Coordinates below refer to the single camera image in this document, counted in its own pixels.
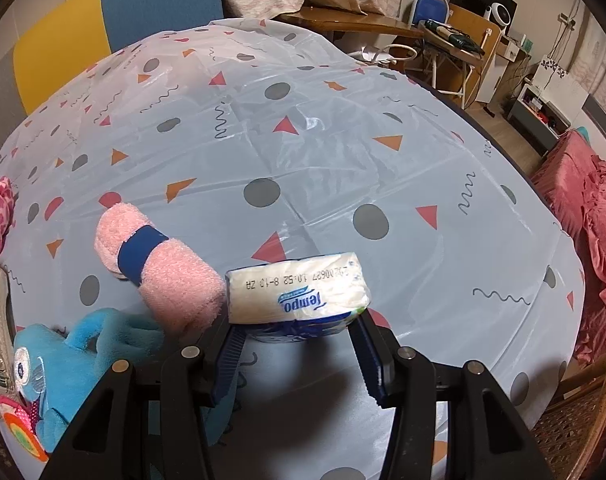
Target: wooden floor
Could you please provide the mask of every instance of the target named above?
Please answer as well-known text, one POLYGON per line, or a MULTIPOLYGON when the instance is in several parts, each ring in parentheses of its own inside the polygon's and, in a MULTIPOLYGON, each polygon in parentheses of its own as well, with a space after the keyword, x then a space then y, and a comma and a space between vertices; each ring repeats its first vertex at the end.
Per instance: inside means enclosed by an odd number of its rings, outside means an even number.
POLYGON ((532 176, 543 159, 512 124, 503 118, 498 106, 490 104, 489 108, 494 112, 494 118, 483 110, 483 105, 479 102, 470 105, 466 111, 506 150, 523 173, 532 176))

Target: blue paper band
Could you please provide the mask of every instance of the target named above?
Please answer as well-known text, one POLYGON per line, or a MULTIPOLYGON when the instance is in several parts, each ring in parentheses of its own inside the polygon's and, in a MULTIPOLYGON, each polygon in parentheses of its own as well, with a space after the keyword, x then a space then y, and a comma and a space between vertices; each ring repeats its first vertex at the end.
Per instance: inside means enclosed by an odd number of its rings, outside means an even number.
POLYGON ((154 229, 151 225, 139 228, 118 251, 118 268, 120 272, 136 286, 141 284, 141 273, 147 261, 147 257, 154 248, 169 240, 163 233, 154 229))

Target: metal screw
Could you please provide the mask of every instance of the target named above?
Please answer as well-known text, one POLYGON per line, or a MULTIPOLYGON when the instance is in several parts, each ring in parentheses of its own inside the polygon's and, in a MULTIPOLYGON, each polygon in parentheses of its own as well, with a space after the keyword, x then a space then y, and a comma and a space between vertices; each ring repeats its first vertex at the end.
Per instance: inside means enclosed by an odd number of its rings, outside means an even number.
POLYGON ((410 346, 401 346, 397 350, 397 355, 401 357, 401 359, 414 359, 416 357, 416 350, 410 346))
POLYGON ((194 359, 201 353, 201 350, 197 346, 186 346, 181 350, 181 355, 186 359, 194 359))
POLYGON ((470 361, 468 363, 468 370, 474 375, 481 375, 486 370, 486 367, 484 367, 483 364, 478 361, 470 361))
POLYGON ((129 363, 127 361, 125 361, 125 359, 119 359, 118 361, 115 361, 114 364, 112 365, 112 370, 114 370, 118 374, 123 373, 128 368, 129 368, 129 363))

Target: blue and white packaging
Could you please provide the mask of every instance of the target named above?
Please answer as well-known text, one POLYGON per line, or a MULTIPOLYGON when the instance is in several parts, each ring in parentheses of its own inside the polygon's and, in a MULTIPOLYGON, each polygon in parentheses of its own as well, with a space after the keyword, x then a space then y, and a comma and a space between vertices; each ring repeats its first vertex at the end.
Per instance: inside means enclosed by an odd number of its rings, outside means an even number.
POLYGON ((369 305, 354 253, 230 270, 229 322, 262 341, 298 341, 340 332, 369 305))

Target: rattan chair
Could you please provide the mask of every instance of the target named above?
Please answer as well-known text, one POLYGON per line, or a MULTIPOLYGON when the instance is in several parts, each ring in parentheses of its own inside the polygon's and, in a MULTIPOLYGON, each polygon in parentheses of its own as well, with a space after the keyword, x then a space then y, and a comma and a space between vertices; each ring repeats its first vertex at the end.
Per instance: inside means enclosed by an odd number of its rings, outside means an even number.
POLYGON ((605 425, 606 353, 561 381, 532 430, 555 479, 580 478, 605 425))

